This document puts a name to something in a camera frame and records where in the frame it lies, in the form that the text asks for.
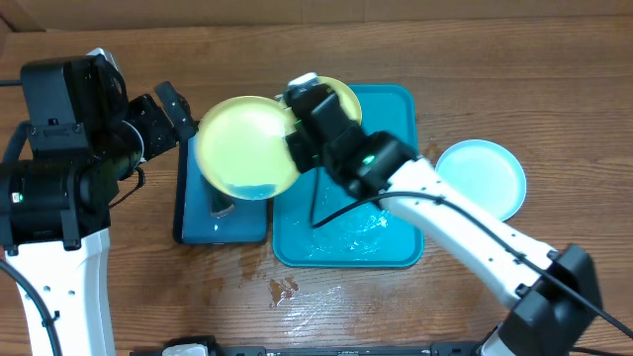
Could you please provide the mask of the green scrubbing sponge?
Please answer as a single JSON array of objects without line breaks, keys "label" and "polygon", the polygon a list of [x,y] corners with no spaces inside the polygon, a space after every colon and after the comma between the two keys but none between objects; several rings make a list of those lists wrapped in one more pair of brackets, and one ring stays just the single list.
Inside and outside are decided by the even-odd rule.
[{"label": "green scrubbing sponge", "polygon": [[211,183],[206,184],[206,194],[212,217],[224,216],[234,208],[232,197],[223,193]]}]

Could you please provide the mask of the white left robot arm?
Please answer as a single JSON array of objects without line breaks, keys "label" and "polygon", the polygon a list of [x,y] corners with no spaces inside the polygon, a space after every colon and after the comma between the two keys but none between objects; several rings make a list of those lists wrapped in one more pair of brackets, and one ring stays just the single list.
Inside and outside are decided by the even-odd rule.
[{"label": "white left robot arm", "polygon": [[25,94],[31,120],[1,166],[1,267],[21,294],[34,354],[111,355],[110,210],[121,181],[194,134],[191,112],[168,82],[135,99],[93,84]]}]

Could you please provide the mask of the yellow plate with stain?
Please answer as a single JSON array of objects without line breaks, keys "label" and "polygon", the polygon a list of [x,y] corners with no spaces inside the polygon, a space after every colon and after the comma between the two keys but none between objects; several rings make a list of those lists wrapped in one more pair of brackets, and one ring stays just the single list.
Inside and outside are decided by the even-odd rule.
[{"label": "yellow plate with stain", "polygon": [[224,100],[200,121],[194,144],[198,167],[209,183],[231,197],[273,198],[299,177],[286,143],[294,123],[290,110],[273,99]]}]

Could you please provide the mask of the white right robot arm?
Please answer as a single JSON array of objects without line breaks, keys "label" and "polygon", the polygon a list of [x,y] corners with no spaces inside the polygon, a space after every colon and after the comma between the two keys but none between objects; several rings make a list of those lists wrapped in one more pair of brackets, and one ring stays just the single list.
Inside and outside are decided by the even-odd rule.
[{"label": "white right robot arm", "polygon": [[367,134],[335,97],[289,107],[300,170],[323,167],[355,205],[373,203],[429,233],[469,268],[509,313],[478,345],[480,355],[567,355],[600,315],[593,260],[499,221],[450,187],[394,135]]}]

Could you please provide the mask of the light blue plate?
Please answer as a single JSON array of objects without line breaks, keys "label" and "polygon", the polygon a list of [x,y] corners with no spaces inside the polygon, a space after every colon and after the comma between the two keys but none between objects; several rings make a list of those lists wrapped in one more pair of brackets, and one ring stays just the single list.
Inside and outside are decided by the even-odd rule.
[{"label": "light blue plate", "polygon": [[435,170],[456,191],[501,221],[512,218],[527,195],[525,171],[503,146],[483,139],[451,145]]}]

